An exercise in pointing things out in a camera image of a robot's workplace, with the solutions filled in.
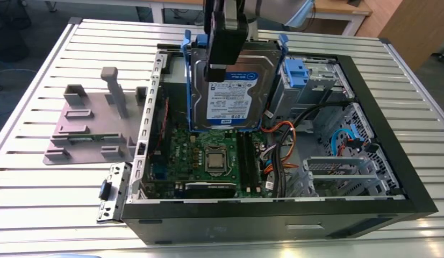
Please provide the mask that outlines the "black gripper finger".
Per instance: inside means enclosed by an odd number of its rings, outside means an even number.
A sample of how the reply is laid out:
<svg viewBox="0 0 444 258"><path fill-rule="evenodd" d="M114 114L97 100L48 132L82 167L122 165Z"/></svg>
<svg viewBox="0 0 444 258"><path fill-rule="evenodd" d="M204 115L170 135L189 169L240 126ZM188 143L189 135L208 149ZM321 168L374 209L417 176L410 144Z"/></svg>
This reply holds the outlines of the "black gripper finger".
<svg viewBox="0 0 444 258"><path fill-rule="evenodd" d="M204 78L206 82L222 82L225 80L225 65L208 63L205 65Z"/></svg>

